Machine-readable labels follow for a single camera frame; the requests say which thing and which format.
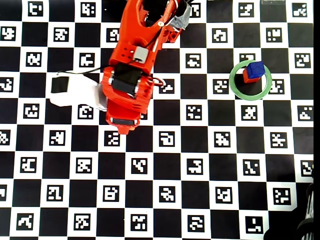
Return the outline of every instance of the white square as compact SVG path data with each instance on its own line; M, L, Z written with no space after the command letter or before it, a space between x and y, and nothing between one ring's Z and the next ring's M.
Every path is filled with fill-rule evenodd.
M180 168L182 181L209 181L209 154L208 153L195 153L195 152L182 152L180 154ZM193 159L194 166L188 167L188 159Z
M42 6L29 2L32 1L22 0L22 22L49 22L49 0L34 1L42 3Z
M302 58L304 61L296 63L295 58ZM289 48L289 72L290 74L314 74L314 48L313 47L290 47Z
M298 113L298 106L306 106L304 110L308 111L310 108L314 110L314 101L313 100L291 100L291 115L292 115L292 126L293 127L302 127L302 128L313 128L314 121L301 120L304 118L308 118L308 114L306 115Z
M0 184L6 185L6 189L0 188L0 197L5 197L5 201L0 201L0 208L11 208L14 194L14 179L0 178Z
M100 47L75 47L73 52L73 71L76 73L84 73L87 71L94 70L100 67L101 64L101 48ZM93 67L85 67L85 65L94 65Z
M181 127L153 126L153 152L181 153Z
M74 22L53 22L48 24L48 47L49 48L74 48L75 47L75 30Z
M127 148L127 136L118 134L119 146L105 145L105 131L118 132L118 128L112 125L99 125L98 151L100 153L125 153Z
M72 105L71 123L72 125L99 125L100 111L86 104Z
M207 23L206 47L208 49L233 49L234 24L232 22Z
M246 160L258 160L258 163ZM260 170L260 174L255 171L256 168ZM262 153L237 153L236 170L238 182L266 182L266 155Z
M288 23L314 23L314 1L301 1L301 0L287 0L285 1L285 8L286 8L286 21ZM299 16L294 16L293 13L293 3L306 3L306 6L304 9L306 9L306 12L303 11L301 8L301 13Z
M102 209L124 209L126 203L126 180L124 179L98 179L97 180L96 207Z
M1 124L0 125L0 152L16 151L17 125Z
M48 48L46 46L22 46L20 49L20 72L46 73Z
M17 230L18 214L33 214L33 224L29 225L32 230ZM40 226L40 207L12 207L10 220L10 237L38 237Z
M208 73L207 98L209 100L235 100L236 96L230 89L229 73Z
M208 126L208 100L181 99L180 119L181 126Z
M154 179L154 154L152 152L126 152L125 153L125 179L126 180L153 180Z
M169 188L174 187L175 194ZM182 192L180 180L153 180L153 208L154 209L181 209Z
M19 97L20 72L0 71L0 99Z
M180 73L181 74L206 74L207 73L207 49L206 48L180 48Z
M282 42L276 41L276 37L282 36ZM261 22L260 23L260 42L262 49L286 49L288 42L288 24L286 22Z
M222 147L223 144L216 143L215 146L215 133L227 133L230 141L229 147ZM236 126L208 126L208 148L210 154L236 154L237 153L237 136Z
M263 232L261 233L247 233L246 231L246 217L262 217ZM264 234L269 230L269 213L262 210L240 210L239 211L239 224L240 224L240 238L248 240L263 240Z
M244 6L243 13L239 14L239 9L243 4L243 0L234 0L233 1L233 22L234 23L260 23L260 0L248 0L245 1L246 6Z
M131 231L132 215L147 215L146 231ZM124 209L124 235L128 238L152 238L154 236L154 210L152 208L125 208Z
M42 179L40 207L41 208L68 208L69 207L69 188L70 188L69 179Z
M13 178L41 179L43 162L44 155L42 151L16 151Z
M120 22L102 22L100 47L104 49L115 49L120 37L119 29Z
M227 191L216 188L228 188ZM239 210L239 192L237 181L209 181L211 210Z
M297 183L313 183L314 179L311 175L312 166L308 164L306 171L301 169L303 161L314 161L313 154L295 154L294 155L294 170L295 170L295 181Z
M291 198L291 205L277 205L274 203L274 188L285 188L290 189L289 195ZM269 211L287 211L291 212L297 208L297 189L295 182L271 182L268 181L266 183L266 192L267 192L267 202L268 202L268 210ZM279 203L281 203L282 199L287 200L287 196L285 195L284 198L278 196Z
M98 152L72 151L70 153L70 179L98 179Z
M265 126L264 151L265 154L294 154L294 133L291 126ZM271 148L271 133L286 133L287 148Z
M76 225L75 214L83 214L82 216L87 217L90 214L90 221L88 218L84 219L84 224L89 224L90 230L74 230ZM97 229L97 208L96 207L69 207L68 209L68 237L92 237L96 235Z
M247 101L236 99L235 125L237 127L263 127L264 126L264 103L262 100ZM242 113L242 106L246 106L245 115Z
M188 231L189 223L188 216L203 216L204 220L198 220L198 228L203 232L192 232ZM181 209L181 228L182 228L182 238L186 239L210 239L211 238L211 213L210 209Z
M50 131L57 131L50 136ZM44 152L70 152L71 151L72 125L45 124L43 131Z
M291 100L291 83L289 73L271 73L272 87L263 100Z
M180 99L180 73L154 73L155 78L163 79L164 81L173 79L173 85L169 81L166 81L166 85L153 88L153 99L155 100L179 100Z
M5 39L0 40L1 47L20 47L22 43L22 22L0 21L0 37Z
M17 121L19 125L44 125L46 117L45 98L19 98Z
M95 6L90 6L88 3L94 3ZM83 0L75 1L74 12L76 23L101 23L102 16L101 1L98 0Z

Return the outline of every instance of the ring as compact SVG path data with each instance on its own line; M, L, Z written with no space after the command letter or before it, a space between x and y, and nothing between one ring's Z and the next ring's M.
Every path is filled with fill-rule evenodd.
M232 92L238 98L243 99L243 100L247 100L247 101L255 101L255 100L262 99L264 96L266 96L269 93L269 91L272 87L271 72L270 72L269 68L267 68L266 65L263 65L264 70L265 70L266 85L265 85L265 88L263 89L262 92L260 92L259 94L256 94L256 95L246 95L246 94L243 94L236 87L235 76L236 76L237 71L243 67L248 66L250 63L254 63L254 62L256 62L256 61L255 60L245 60L245 61L239 62L237 65L234 66L234 68L232 69L230 76L229 76L229 85L230 85Z

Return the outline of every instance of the cube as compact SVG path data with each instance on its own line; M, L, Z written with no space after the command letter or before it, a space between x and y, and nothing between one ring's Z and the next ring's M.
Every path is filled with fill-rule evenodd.
M249 79L261 78L266 73L263 61L249 63L246 69Z

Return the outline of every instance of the floor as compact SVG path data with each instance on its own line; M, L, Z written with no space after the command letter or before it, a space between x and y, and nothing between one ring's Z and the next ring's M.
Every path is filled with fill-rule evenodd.
M313 181L311 1L195 0L156 59L166 87L117 139L104 112L48 94L57 71L108 64L125 4L0 1L0 240L293 239ZM262 100L229 88L247 59L272 73Z

